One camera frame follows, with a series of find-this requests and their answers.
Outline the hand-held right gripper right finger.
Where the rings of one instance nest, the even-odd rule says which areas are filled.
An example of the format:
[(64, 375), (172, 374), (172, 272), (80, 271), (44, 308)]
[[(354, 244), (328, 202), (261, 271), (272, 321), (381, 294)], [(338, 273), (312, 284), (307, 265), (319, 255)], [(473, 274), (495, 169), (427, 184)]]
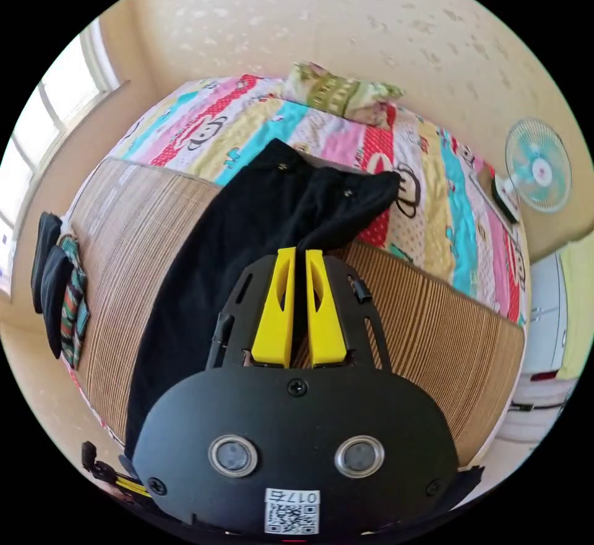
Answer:
[(305, 252), (309, 362), (312, 367), (340, 365), (347, 348), (335, 307), (323, 252)]

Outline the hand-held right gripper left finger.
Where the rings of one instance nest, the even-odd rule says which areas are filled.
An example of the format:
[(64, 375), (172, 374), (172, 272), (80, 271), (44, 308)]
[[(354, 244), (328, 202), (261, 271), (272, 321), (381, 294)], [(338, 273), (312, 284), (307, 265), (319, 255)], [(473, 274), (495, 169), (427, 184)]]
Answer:
[(289, 365), (291, 361), (295, 268), (296, 248), (279, 249), (251, 349), (257, 365)]

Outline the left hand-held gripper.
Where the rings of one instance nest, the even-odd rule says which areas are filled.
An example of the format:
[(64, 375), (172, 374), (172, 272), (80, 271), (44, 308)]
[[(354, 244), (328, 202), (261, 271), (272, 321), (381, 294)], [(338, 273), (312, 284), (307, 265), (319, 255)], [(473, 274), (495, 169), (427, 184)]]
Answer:
[(81, 463), (84, 470), (98, 481), (99, 487), (112, 498), (135, 508), (152, 508), (152, 498), (141, 481), (100, 461), (97, 458), (97, 448), (92, 442), (82, 443)]

